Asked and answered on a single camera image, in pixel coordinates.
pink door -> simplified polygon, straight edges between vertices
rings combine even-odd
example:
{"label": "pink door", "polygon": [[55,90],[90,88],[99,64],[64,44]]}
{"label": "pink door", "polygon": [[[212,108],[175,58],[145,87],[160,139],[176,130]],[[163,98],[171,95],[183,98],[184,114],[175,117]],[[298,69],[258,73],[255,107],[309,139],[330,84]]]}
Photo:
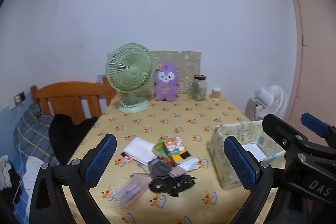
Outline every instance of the pink door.
{"label": "pink door", "polygon": [[301,21],[302,45],[298,85],[293,87],[296,96],[288,110],[288,123],[310,141],[326,145],[324,139],[301,125],[300,118],[308,112],[336,126],[336,1],[293,2]]}

table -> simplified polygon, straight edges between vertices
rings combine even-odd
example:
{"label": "table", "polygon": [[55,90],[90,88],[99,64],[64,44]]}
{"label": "table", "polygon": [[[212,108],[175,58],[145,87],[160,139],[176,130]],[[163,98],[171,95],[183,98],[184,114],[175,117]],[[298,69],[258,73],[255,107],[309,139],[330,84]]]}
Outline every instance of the table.
{"label": "table", "polygon": [[[244,204],[249,191],[242,187],[228,191],[221,188],[206,147],[216,125],[248,122],[248,118],[224,97],[219,101],[212,101],[209,97],[204,101],[194,101],[186,94],[180,94],[175,102],[151,100],[147,110],[133,114],[119,112],[116,109],[119,100],[120,96],[116,96],[71,158],[82,159],[107,133],[116,136],[117,151],[98,185],[90,189],[108,220],[111,223],[138,224],[229,223]],[[118,208],[110,198],[111,191],[121,187],[132,173],[143,172],[137,162],[126,163],[120,158],[120,153],[134,136],[152,143],[180,136],[191,155],[199,158],[199,168],[190,173],[197,178],[196,185],[177,198],[148,190],[128,208]],[[76,222],[84,223],[68,187],[63,189]],[[256,223],[265,218],[274,195],[275,190]]]}

pink plastic package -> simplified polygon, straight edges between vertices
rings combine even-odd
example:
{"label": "pink plastic package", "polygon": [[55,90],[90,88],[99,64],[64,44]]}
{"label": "pink plastic package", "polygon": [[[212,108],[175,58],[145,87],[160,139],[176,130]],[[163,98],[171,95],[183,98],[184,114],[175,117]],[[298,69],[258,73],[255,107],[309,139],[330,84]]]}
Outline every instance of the pink plastic package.
{"label": "pink plastic package", "polygon": [[148,190],[148,184],[151,180],[151,177],[146,175],[134,175],[122,187],[112,193],[113,201],[120,208],[130,206]]}

stuffed animal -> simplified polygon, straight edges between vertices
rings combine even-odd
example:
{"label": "stuffed animal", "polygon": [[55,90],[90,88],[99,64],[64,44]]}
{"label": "stuffed animal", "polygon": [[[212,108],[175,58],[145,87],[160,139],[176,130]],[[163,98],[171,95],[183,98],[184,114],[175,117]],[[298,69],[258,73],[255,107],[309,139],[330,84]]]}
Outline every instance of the stuffed animal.
{"label": "stuffed animal", "polygon": [[178,78],[179,75],[173,63],[165,63],[160,66],[154,76],[154,99],[157,101],[175,101],[179,93],[179,88],[177,87]]}

container lid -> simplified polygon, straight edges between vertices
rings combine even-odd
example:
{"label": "container lid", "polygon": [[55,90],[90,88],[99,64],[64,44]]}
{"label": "container lid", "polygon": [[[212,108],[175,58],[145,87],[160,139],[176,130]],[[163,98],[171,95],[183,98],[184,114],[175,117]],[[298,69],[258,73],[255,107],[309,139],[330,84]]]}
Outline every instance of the container lid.
{"label": "container lid", "polygon": [[194,79],[196,79],[196,80],[205,80],[206,76],[205,75],[194,75]]}

